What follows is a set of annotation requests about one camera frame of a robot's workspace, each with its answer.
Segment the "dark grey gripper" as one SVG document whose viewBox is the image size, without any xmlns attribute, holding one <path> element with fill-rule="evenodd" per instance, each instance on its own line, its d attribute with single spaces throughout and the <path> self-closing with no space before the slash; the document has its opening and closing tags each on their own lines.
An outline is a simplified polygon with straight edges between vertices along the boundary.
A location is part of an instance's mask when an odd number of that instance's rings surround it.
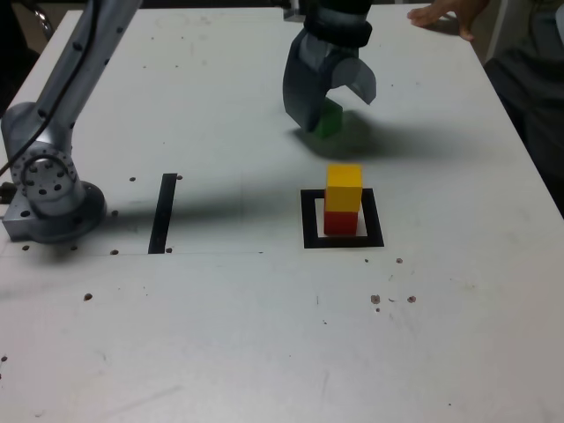
<svg viewBox="0 0 564 423">
<path fill-rule="evenodd" d="M 283 102 L 287 114 L 303 130 L 315 130 L 330 89 L 346 86 L 367 105 L 373 102 L 375 74 L 358 55 L 356 48 L 331 44 L 306 30 L 293 40 L 283 77 Z"/>
</svg>

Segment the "person's hand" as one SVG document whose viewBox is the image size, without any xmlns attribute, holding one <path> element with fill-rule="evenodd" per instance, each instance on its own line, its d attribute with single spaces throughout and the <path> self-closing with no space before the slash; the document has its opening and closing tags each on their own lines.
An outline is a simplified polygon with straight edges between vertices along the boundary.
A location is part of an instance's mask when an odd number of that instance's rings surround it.
<svg viewBox="0 0 564 423">
<path fill-rule="evenodd" d="M 428 27 L 452 12 L 458 21 L 459 36 L 471 42 L 474 40 L 472 24 L 489 3 L 489 0 L 436 0 L 428 6 L 410 10 L 407 18 L 414 26 Z"/>
</svg>

